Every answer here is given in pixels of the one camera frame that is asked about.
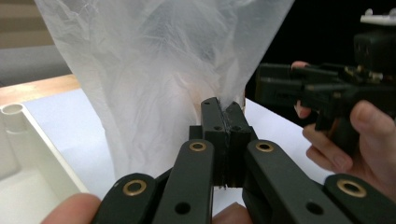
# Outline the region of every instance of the plastic bag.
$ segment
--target plastic bag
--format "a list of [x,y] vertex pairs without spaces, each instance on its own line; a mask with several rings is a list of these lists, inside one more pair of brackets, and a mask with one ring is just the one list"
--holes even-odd
[[116,177],[172,167],[200,103],[241,103],[291,0],[35,0],[106,130]]

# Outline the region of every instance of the black device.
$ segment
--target black device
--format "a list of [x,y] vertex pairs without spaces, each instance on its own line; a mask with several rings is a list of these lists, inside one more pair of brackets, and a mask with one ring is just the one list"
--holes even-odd
[[396,116],[396,26],[379,26],[354,37],[358,66],[325,63],[295,67],[262,63],[255,100],[261,105],[301,105],[318,112],[316,130],[353,156],[359,135],[349,122],[352,107],[366,100]]
[[202,125],[174,167],[118,180],[92,223],[211,223],[213,187],[243,188],[254,223],[396,223],[396,204],[351,175],[315,183],[276,143],[260,140],[237,103],[201,103]]
[[[343,119],[336,130],[345,133],[333,136],[352,132],[348,113],[361,99],[394,116],[394,30],[382,32],[357,35],[356,60],[363,67],[262,64],[259,99],[276,105],[301,100],[319,111],[320,130]],[[254,223],[396,223],[396,204],[363,180],[330,175],[321,186],[309,179],[280,146],[258,139],[237,103],[222,111],[210,98],[201,108],[202,125],[190,126],[174,167],[157,178],[118,180],[92,223],[210,223],[214,186],[243,188]]]

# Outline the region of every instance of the fingernail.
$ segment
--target fingernail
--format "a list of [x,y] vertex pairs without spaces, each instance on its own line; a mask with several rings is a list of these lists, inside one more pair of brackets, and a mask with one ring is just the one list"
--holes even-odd
[[346,167],[346,160],[342,156],[335,156],[334,157],[334,163],[340,169],[341,171],[345,170]]

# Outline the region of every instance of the human hand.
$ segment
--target human hand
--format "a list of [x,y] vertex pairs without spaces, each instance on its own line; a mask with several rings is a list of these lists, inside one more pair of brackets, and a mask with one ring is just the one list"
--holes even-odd
[[79,193],[59,204],[41,224],[91,223],[100,200],[91,194]]
[[[100,200],[96,196],[86,193],[76,194],[57,206],[41,224],[88,224],[91,223],[99,205]],[[219,212],[212,221],[214,224],[253,223],[248,210],[238,203],[233,203]]]
[[[297,62],[292,66],[305,66]],[[309,108],[295,106],[300,118],[306,118]],[[303,135],[312,146],[306,151],[309,159],[335,173],[357,176],[396,202],[396,128],[394,120],[369,102],[360,101],[350,113],[350,121],[360,134],[360,152],[349,157],[323,132],[308,125]]]

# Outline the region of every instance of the white plastic part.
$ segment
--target white plastic part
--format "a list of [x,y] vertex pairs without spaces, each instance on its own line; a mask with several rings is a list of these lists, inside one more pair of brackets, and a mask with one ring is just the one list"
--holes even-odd
[[0,223],[39,223],[88,192],[23,105],[0,107]]

